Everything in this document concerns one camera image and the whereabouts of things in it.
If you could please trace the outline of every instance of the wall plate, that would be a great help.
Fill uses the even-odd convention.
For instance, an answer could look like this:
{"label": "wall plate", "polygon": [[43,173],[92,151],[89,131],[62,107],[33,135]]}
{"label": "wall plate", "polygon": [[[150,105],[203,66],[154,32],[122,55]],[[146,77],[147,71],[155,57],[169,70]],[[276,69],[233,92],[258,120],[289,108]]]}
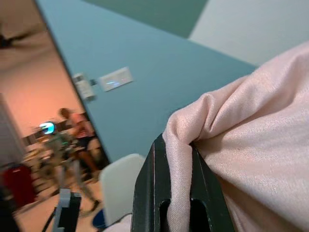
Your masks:
{"label": "wall plate", "polygon": [[99,79],[105,92],[133,81],[128,67],[114,71],[110,74],[100,77]]}

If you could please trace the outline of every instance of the blue wall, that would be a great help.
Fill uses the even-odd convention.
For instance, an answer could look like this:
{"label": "blue wall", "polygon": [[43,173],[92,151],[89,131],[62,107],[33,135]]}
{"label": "blue wall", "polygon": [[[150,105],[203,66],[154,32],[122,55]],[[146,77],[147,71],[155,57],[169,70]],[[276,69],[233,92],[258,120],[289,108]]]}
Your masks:
{"label": "blue wall", "polygon": [[169,115],[254,66],[81,0],[37,0],[71,75],[128,66],[134,81],[85,102],[111,161],[148,154]]}

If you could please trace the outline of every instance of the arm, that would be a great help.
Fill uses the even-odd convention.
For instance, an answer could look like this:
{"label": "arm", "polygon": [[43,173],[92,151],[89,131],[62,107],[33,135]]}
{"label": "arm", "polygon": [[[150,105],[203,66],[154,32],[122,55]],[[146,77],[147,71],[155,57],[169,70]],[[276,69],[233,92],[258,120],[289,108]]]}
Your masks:
{"label": "arm", "polygon": [[82,130],[86,130],[84,121],[80,121],[77,123],[76,127],[74,128],[72,136],[75,137]]}

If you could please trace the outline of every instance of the floor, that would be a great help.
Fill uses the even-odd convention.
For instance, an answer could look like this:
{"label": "floor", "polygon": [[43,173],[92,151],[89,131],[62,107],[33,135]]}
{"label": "floor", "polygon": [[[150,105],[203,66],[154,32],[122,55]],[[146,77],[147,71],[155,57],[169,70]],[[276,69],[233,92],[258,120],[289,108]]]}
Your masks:
{"label": "floor", "polygon": [[[93,194],[97,199],[102,201],[102,194],[100,190],[99,182],[97,183],[89,183],[88,187],[91,188]],[[77,186],[73,185],[71,188],[74,192],[80,192]],[[46,198],[49,192],[52,192],[53,189],[48,189],[47,192],[42,193],[41,197]],[[89,210],[92,207],[92,203],[82,195],[82,203],[81,208],[83,210]],[[54,207],[57,205],[59,200],[59,195],[56,195],[51,198],[47,198],[47,200],[42,201],[41,203],[31,206],[27,205],[25,209],[18,212],[15,217],[17,223],[23,232],[41,232],[47,219],[52,213]],[[76,232],[95,232],[97,231],[92,226],[92,219],[96,215],[96,213],[102,209],[102,203],[96,209],[96,211],[92,212],[90,215],[86,217],[80,216],[77,223]],[[50,223],[50,226],[47,229],[47,232],[52,231],[53,221]]]}

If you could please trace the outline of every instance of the chair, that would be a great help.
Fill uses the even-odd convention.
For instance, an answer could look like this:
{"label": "chair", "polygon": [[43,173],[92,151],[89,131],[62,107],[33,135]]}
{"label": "chair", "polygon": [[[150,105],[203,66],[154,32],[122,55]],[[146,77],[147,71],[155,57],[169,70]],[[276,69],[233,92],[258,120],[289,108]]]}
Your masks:
{"label": "chair", "polygon": [[111,163],[100,173],[107,226],[132,213],[135,181],[144,161],[141,155],[131,154]]}

